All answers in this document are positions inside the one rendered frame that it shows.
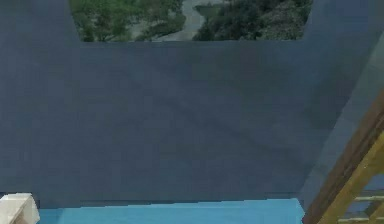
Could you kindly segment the brown wooden shelf unit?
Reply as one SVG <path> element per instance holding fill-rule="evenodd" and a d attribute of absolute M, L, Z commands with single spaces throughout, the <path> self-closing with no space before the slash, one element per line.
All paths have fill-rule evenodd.
<path fill-rule="evenodd" d="M 365 190 L 384 174 L 384 89 L 365 113 L 302 224 L 384 224 L 384 188 Z"/>

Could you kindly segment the window with green outdoor view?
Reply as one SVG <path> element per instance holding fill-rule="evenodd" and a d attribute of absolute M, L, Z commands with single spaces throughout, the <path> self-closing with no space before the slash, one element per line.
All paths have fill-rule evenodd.
<path fill-rule="evenodd" d="M 314 0 L 68 0 L 83 42 L 298 40 Z"/>

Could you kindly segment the white box-shaped furniture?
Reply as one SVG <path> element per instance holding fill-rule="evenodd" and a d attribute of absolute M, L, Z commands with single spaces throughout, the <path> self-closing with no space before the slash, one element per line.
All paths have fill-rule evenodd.
<path fill-rule="evenodd" d="M 37 224 L 39 221 L 31 193 L 7 194 L 0 198 L 0 224 Z"/>

